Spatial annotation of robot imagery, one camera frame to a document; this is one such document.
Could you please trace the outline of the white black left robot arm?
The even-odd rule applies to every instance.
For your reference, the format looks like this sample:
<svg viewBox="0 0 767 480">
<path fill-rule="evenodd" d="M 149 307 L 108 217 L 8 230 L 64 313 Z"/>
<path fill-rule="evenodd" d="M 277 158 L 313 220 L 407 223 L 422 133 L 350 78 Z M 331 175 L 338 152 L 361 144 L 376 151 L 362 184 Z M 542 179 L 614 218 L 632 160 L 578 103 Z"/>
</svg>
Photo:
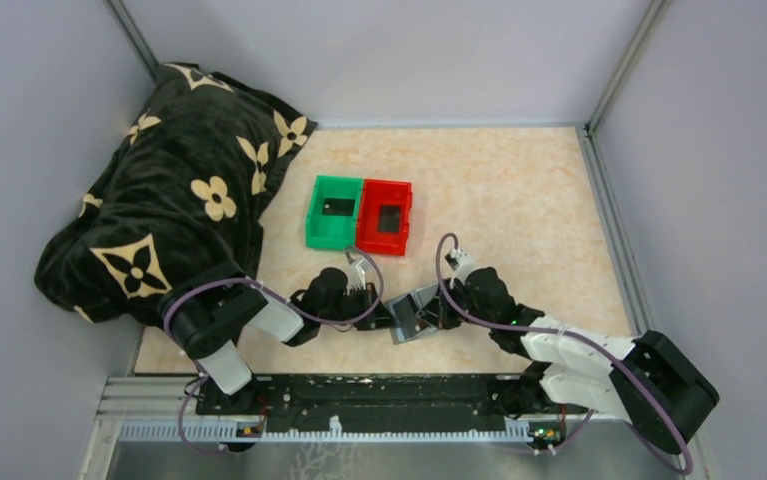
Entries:
<svg viewBox="0 0 767 480">
<path fill-rule="evenodd" d="M 352 262 L 348 272 L 325 268 L 284 298 L 245 276 L 236 263 L 224 262 L 162 297 L 161 326 L 217 387 L 222 404 L 244 414 L 259 399 L 254 374 L 237 351 L 245 328 L 295 347 L 314 339 L 325 324 L 358 331 L 394 325 L 378 286 L 365 280 L 365 268 L 363 260 Z"/>
</svg>

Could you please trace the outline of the grey leather card holder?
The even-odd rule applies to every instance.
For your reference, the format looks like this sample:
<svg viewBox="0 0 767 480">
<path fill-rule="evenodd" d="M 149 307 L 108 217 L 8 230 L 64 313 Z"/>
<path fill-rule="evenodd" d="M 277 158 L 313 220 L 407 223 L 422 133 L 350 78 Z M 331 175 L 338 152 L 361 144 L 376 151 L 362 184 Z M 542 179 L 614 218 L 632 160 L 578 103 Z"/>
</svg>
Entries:
<svg viewBox="0 0 767 480">
<path fill-rule="evenodd" d="M 439 306 L 439 287 L 430 284 L 384 303 L 393 318 L 390 334 L 395 345 L 405 344 L 440 331 L 439 318 L 431 309 Z"/>
</svg>

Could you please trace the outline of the grey credit card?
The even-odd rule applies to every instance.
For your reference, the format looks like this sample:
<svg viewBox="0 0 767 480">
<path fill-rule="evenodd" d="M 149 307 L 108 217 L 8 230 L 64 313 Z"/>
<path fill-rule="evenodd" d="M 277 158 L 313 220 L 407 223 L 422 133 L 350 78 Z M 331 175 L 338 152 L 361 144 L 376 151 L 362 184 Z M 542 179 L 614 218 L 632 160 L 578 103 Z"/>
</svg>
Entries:
<svg viewBox="0 0 767 480">
<path fill-rule="evenodd" d="M 356 200 L 353 198 L 325 198 L 322 206 L 322 214 L 325 216 L 354 215 Z"/>
</svg>

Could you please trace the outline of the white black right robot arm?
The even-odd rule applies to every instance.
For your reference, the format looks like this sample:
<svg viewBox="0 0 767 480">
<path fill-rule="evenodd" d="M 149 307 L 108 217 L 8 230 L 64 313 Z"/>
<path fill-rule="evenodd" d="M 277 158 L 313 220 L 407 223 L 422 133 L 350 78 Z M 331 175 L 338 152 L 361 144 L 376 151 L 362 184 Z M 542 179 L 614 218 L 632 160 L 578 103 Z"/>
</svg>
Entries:
<svg viewBox="0 0 767 480">
<path fill-rule="evenodd" d="M 720 402 L 712 383 L 665 334 L 612 337 L 570 327 L 515 300 L 493 267 L 446 279 L 417 318 L 439 330 L 477 319 L 504 352 L 529 360 L 497 391 L 505 415 L 571 405 L 627 422 L 657 449 L 678 454 Z"/>
</svg>

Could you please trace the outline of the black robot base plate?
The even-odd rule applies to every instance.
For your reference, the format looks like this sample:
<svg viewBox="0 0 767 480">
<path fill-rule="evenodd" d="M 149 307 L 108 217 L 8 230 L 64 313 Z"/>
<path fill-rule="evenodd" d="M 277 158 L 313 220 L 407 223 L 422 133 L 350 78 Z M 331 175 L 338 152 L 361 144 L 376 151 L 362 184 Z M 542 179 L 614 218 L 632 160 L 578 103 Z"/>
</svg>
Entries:
<svg viewBox="0 0 767 480">
<path fill-rule="evenodd" d="M 561 407 L 519 374 L 260 375 L 227 395 L 209 380 L 189 381 L 201 416 L 250 415 L 268 433 L 312 433 L 337 420 L 346 433 L 478 433 L 508 420 L 582 414 Z"/>
</svg>

